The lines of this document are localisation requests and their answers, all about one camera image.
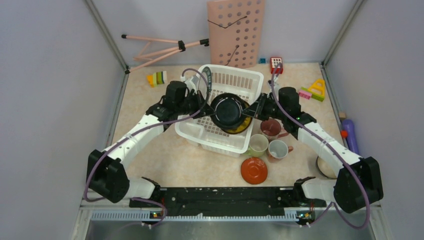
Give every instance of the white wall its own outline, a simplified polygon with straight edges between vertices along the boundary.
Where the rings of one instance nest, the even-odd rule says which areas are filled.
[[[0,239],[69,239],[123,70],[82,0],[0,7]]]
[[[380,163],[395,239],[422,239],[424,1],[367,1],[329,64],[358,147]]]
[[[183,40],[208,38],[207,0],[93,0],[125,61],[131,65],[146,42],[122,34]],[[259,56],[287,62],[324,60],[355,0],[267,0]],[[149,49],[174,47],[155,43]],[[158,65],[210,63],[209,48],[197,46]]]

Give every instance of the wooden tabletop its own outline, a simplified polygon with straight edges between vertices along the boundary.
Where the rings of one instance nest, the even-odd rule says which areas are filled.
[[[148,107],[157,103],[165,94],[166,84],[151,88],[146,76],[166,71],[168,81],[180,80],[186,68],[199,69],[200,65],[186,66],[149,66],[130,73],[126,85],[113,141],[126,134]],[[248,70],[264,75],[262,92],[268,93],[266,81],[271,79],[268,64],[258,64]],[[291,86],[299,90],[308,88],[317,79],[322,79],[318,63],[284,64],[284,73],[278,77],[281,87]],[[336,117],[328,96],[323,102],[315,99],[300,98],[302,110],[316,118],[322,128],[340,143],[342,138]],[[255,120],[252,135],[260,133],[260,121]],[[316,169],[317,154],[291,135],[281,140],[294,151],[278,163],[269,163],[266,156],[261,157],[268,167],[267,179],[255,186],[292,186],[300,178],[320,177]],[[179,136],[172,125],[166,132],[152,140],[130,164],[127,174],[131,177],[147,177],[162,187],[248,187],[240,173],[242,162],[247,156],[230,157],[196,147]]]

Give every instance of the white plastic crate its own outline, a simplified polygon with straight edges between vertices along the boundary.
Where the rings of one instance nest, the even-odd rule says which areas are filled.
[[[209,67],[212,72],[209,104],[217,95],[223,93],[236,94],[250,105],[259,97],[264,82],[262,73],[213,64],[203,65],[199,71],[202,72],[205,67]],[[176,133],[186,138],[189,143],[232,157],[238,157],[248,150],[252,128],[253,122],[239,134],[228,134],[217,127],[208,116],[175,124]]]

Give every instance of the red saucer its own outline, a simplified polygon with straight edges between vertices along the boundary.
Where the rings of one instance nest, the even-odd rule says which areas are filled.
[[[265,162],[258,157],[250,157],[241,164],[241,176],[250,184],[263,183],[268,177]]]

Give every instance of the pink perforated board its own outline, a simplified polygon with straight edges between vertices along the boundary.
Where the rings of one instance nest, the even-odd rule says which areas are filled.
[[[265,0],[207,2],[210,62],[236,68],[256,65]]]

